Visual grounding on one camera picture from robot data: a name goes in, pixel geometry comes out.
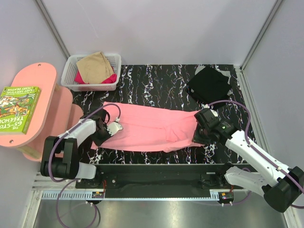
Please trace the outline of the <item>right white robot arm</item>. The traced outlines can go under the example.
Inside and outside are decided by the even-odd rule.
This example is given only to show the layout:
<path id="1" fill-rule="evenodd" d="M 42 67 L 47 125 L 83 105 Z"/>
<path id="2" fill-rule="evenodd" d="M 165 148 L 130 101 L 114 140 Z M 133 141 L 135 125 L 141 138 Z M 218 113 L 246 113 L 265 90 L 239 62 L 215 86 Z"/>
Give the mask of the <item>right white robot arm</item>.
<path id="1" fill-rule="evenodd" d="M 256 143 L 246 137 L 243 130 L 230 120 L 220 120 L 217 113 L 204 108 L 194 115 L 197 127 L 195 143 L 220 143 L 240 155 L 256 173 L 243 171 L 228 165 L 218 174 L 216 184 L 220 188 L 240 186 L 264 198 L 274 210 L 284 213 L 304 191 L 304 172 L 299 167 L 290 168 L 278 161 Z"/>

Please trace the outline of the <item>light pink t shirt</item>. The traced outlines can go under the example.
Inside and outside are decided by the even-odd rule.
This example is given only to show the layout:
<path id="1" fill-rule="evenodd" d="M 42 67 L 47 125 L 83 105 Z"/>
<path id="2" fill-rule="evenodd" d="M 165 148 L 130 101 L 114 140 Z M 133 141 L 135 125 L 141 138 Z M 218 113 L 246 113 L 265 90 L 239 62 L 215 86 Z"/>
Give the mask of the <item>light pink t shirt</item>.
<path id="1" fill-rule="evenodd" d="M 110 121 L 120 118 L 123 129 L 101 147 L 133 152 L 171 152 L 199 147 L 192 142 L 197 126 L 195 111 L 105 102 Z"/>

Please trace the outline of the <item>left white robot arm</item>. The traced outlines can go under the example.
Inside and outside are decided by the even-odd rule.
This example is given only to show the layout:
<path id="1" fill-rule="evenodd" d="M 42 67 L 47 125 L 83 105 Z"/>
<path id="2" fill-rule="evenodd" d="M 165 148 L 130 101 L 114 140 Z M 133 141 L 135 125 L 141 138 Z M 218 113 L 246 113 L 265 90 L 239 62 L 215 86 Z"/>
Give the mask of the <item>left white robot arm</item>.
<path id="1" fill-rule="evenodd" d="M 53 181 L 61 179 L 86 179 L 92 188 L 98 188 L 103 181 L 94 165 L 82 163 L 80 153 L 83 144 L 95 141 L 102 144 L 111 136 L 107 130 L 110 114 L 101 109 L 95 115 L 84 115 L 77 124 L 59 136 L 45 139 L 40 173 L 52 177 Z"/>

